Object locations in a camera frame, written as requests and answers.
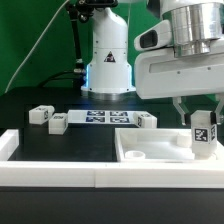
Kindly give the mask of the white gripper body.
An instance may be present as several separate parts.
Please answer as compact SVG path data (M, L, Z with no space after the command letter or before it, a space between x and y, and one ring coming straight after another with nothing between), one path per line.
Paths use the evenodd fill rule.
M224 92L224 45L211 52L175 58L172 48L148 51L135 61L136 92L142 99Z

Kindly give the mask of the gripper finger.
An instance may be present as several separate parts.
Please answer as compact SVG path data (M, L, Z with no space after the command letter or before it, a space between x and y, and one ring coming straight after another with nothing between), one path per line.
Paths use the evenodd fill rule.
M176 108L177 112L180 114L181 117L181 123L183 125L189 125L190 124L190 113L185 106L184 101L181 97L173 97L172 98L173 105Z
M222 124L224 122L224 93L216 94L215 99L218 102L218 105L215 111L211 112L211 123Z

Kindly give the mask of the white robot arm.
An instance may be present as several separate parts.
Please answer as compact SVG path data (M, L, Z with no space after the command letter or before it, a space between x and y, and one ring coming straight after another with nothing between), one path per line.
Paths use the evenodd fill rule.
M87 0L94 10L93 58L87 67L87 90L95 95L126 92L131 84L142 99L173 99L184 124L183 96L216 94L210 113L222 122L224 107L224 0L147 0L160 22L138 35L135 67L127 63L127 25L112 13L110 0Z

